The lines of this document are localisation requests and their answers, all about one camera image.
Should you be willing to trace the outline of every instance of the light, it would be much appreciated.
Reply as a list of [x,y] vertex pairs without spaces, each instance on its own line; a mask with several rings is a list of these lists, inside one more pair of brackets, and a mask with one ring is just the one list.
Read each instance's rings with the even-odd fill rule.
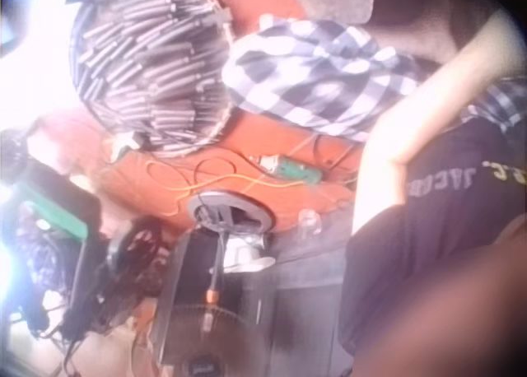
[[6,248],[0,244],[0,302],[4,301],[12,279],[12,261]]
[[4,204],[11,198],[13,191],[5,185],[0,184],[0,204]]

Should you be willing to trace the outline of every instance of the orange wall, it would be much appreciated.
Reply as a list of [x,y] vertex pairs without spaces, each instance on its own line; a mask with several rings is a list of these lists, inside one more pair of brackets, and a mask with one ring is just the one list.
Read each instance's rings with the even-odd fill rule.
[[[258,29],[259,16],[272,13],[285,17],[303,17],[297,0],[221,0],[229,6],[235,18],[235,29],[243,35]],[[44,123],[48,136],[63,146],[70,161],[100,182],[103,189],[139,211],[163,216],[176,228],[184,230],[193,222],[185,208],[187,191],[174,191],[194,184],[194,168],[205,161],[196,173],[198,183],[218,175],[237,174],[283,184],[262,175],[246,158],[248,156],[284,154],[312,165],[331,165],[346,150],[348,144],[334,137],[322,137],[318,142],[317,161],[314,156],[314,134],[286,123],[254,114],[235,112],[217,147],[209,147],[185,158],[166,161],[183,166],[178,170],[154,165],[150,174],[146,164],[150,156],[130,153],[116,166],[105,166],[109,143],[102,129],[84,108],[49,116]],[[298,212],[312,208],[324,213],[352,201],[354,193],[333,181],[346,179],[357,168],[360,152],[351,153],[333,170],[328,183],[294,188],[270,188],[238,178],[211,184],[207,189],[230,189],[242,192],[266,204],[276,215],[276,230],[285,230],[297,223]]]

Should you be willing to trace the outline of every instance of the bundle of metal rods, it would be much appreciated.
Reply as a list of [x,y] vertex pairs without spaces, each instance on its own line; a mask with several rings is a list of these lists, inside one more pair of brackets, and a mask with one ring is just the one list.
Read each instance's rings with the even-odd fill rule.
[[214,142],[230,21],[215,0],[93,0],[72,31],[77,93],[110,131],[141,133],[163,156]]

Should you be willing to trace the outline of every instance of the electrical wire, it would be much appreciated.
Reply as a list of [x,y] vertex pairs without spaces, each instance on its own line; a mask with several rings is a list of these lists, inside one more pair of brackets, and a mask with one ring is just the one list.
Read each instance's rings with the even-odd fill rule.
[[181,175],[181,173],[175,167],[173,167],[171,165],[167,165],[163,161],[147,161],[147,163],[145,164],[145,167],[146,167],[146,170],[147,170],[147,174],[150,176],[151,180],[153,182],[155,182],[159,187],[161,187],[161,188],[163,188],[165,190],[170,190],[172,192],[185,192],[185,191],[189,191],[189,190],[190,191],[191,190],[196,190],[196,189],[204,188],[204,187],[206,187],[208,185],[212,185],[212,184],[215,184],[216,182],[220,182],[220,181],[223,181],[224,179],[229,179],[229,178],[245,179],[245,180],[247,180],[249,182],[252,182],[254,184],[258,184],[258,185],[262,185],[262,186],[268,186],[270,188],[276,188],[276,189],[285,189],[285,188],[292,188],[292,187],[295,187],[295,186],[305,185],[305,183],[303,181],[289,182],[289,183],[286,183],[286,184],[274,184],[274,183],[271,183],[271,182],[261,181],[261,180],[256,179],[256,178],[249,177],[248,175],[226,174],[226,175],[218,175],[216,178],[204,181],[204,182],[199,183],[199,184],[194,184],[194,185],[190,185],[190,186],[186,186],[186,187],[182,187],[182,188],[179,188],[179,187],[175,188],[175,187],[169,186],[167,184],[162,184],[157,179],[155,179],[152,176],[152,173],[149,170],[149,167],[151,167],[152,165],[167,166],[167,167],[171,168],[172,170],[177,171],[179,175]]

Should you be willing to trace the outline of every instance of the checkered cloth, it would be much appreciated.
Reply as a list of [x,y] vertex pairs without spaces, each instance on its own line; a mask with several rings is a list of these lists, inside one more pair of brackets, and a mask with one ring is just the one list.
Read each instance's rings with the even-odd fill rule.
[[[430,75],[415,58],[380,48],[362,29],[334,21],[263,16],[235,42],[222,77],[234,104],[318,133],[364,142],[376,118]],[[527,110],[527,78],[504,79],[460,113],[505,132]]]

